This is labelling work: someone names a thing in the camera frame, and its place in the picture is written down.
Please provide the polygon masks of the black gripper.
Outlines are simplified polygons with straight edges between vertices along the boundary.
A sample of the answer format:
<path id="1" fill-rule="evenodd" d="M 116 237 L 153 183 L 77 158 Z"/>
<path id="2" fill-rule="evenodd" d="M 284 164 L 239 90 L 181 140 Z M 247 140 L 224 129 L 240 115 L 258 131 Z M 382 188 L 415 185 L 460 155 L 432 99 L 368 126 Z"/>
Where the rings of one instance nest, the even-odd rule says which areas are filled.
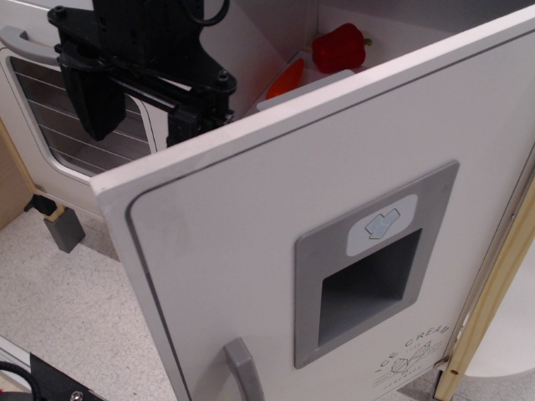
<path id="1" fill-rule="evenodd" d="M 202 1 L 94 1 L 90 10 L 56 6 L 58 62 L 85 132 L 103 140 L 125 118 L 125 95 L 165 110 L 166 146 L 232 121 L 235 78 L 201 45 L 230 3 L 204 16 Z"/>

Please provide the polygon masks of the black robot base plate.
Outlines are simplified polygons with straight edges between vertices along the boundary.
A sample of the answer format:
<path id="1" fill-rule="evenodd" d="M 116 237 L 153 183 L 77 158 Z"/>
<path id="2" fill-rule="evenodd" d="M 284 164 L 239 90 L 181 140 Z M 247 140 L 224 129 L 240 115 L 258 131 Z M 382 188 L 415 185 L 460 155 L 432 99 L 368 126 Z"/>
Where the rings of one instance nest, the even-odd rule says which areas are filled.
<path id="1" fill-rule="evenodd" d="M 41 358 L 30 354 L 30 373 L 37 382 L 43 400 L 103 401 L 92 389 L 72 379 Z"/>

